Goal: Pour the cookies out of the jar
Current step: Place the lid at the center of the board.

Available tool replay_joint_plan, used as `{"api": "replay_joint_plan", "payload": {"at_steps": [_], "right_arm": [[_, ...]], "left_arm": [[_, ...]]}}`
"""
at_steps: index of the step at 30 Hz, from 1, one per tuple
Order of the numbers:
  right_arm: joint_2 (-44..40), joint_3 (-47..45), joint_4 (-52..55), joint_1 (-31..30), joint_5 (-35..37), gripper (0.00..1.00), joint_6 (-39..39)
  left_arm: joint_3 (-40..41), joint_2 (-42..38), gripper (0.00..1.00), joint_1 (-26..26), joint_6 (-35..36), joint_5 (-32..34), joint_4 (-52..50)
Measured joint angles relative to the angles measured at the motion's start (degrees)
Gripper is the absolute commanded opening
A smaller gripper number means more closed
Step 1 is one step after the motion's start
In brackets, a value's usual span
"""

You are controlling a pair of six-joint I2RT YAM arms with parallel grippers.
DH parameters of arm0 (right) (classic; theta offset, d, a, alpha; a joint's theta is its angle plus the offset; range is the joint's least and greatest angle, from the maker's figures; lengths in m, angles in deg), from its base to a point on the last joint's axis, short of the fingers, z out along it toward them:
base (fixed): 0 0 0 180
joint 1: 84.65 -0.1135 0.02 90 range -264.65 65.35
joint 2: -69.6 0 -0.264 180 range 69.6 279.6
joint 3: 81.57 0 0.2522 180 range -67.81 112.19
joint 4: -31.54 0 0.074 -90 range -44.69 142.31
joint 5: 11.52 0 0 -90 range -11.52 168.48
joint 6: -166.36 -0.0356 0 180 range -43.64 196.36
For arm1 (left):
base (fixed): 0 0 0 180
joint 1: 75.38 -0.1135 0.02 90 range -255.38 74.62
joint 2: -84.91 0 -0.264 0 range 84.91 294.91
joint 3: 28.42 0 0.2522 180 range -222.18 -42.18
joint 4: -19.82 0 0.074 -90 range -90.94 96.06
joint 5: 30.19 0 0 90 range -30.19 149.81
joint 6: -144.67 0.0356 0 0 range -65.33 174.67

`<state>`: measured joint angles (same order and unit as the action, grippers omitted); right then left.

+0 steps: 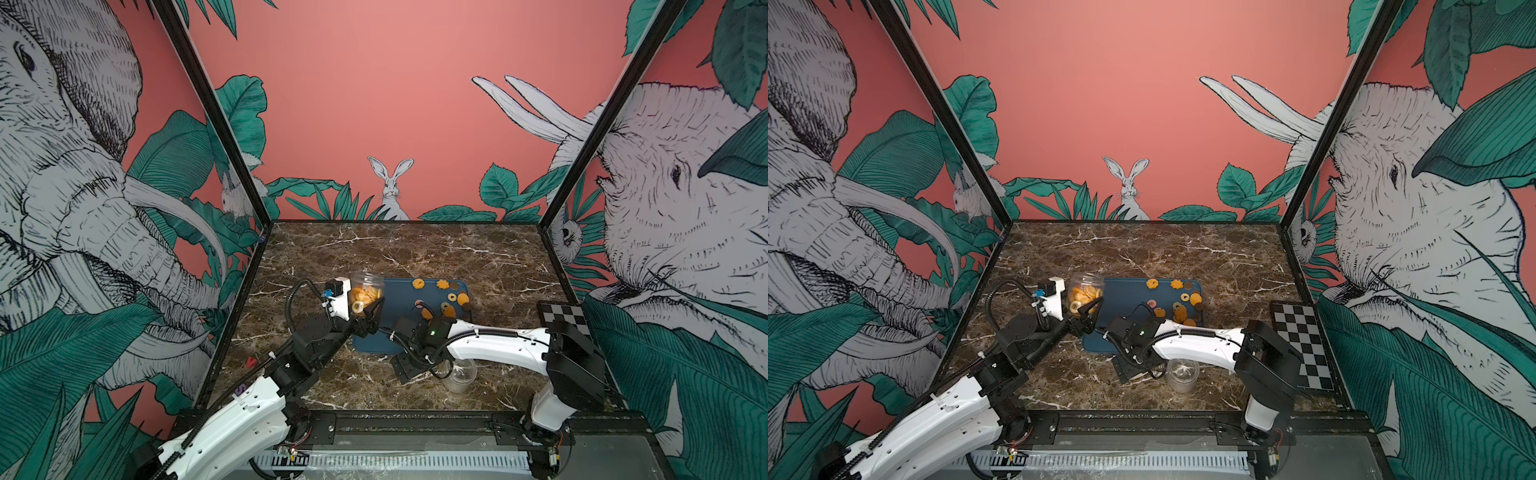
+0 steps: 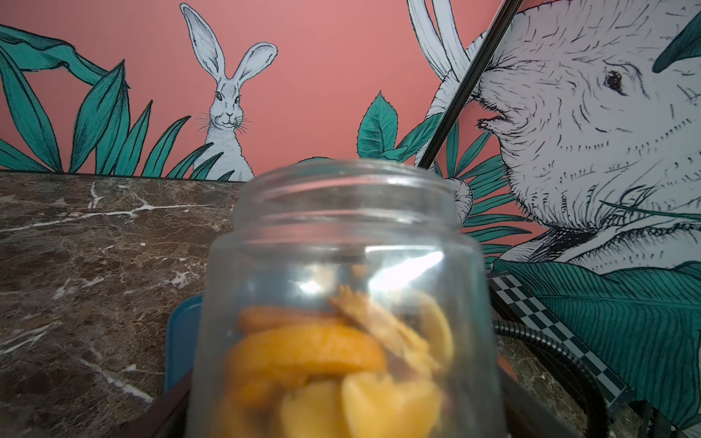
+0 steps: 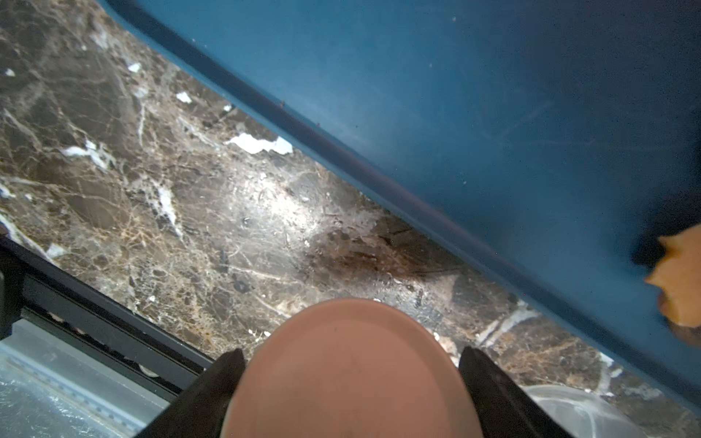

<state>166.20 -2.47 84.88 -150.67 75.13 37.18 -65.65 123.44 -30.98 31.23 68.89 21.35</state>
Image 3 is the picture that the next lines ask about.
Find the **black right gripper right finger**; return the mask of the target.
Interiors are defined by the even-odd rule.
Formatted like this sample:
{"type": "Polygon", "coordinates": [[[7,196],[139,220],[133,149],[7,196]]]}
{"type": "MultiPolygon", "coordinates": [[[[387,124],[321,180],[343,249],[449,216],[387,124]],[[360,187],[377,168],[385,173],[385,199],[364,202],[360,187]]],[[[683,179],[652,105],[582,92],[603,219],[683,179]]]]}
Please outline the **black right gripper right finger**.
{"type": "Polygon", "coordinates": [[[464,348],[459,373],[489,438],[571,438],[482,350],[464,348]]]}

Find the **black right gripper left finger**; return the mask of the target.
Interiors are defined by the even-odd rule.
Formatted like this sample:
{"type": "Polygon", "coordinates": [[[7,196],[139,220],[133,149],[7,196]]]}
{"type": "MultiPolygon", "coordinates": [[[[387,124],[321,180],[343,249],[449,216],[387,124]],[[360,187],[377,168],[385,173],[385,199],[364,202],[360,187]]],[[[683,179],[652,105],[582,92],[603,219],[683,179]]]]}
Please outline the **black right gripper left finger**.
{"type": "Polygon", "coordinates": [[[224,353],[136,437],[218,437],[245,370],[241,349],[224,353]]]}

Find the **clear jar of cookies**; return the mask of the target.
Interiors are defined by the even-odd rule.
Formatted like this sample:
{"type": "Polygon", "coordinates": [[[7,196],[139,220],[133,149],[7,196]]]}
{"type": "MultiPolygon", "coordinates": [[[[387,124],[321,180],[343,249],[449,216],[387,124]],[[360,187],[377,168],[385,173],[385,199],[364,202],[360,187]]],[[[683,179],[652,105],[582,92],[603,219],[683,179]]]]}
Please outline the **clear jar of cookies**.
{"type": "Polygon", "coordinates": [[[523,390],[573,437],[646,438],[642,429],[596,394],[558,385],[527,386],[523,390]]]}

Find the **beige jar lid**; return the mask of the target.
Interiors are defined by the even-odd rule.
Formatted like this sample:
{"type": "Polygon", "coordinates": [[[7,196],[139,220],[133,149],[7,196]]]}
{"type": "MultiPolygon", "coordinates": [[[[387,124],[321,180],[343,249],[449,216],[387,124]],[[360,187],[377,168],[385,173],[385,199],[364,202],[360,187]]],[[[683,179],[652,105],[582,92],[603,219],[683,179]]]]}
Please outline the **beige jar lid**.
{"type": "Polygon", "coordinates": [[[478,437],[456,365],[414,319],[332,299],[273,331],[246,366],[224,437],[478,437]]]}

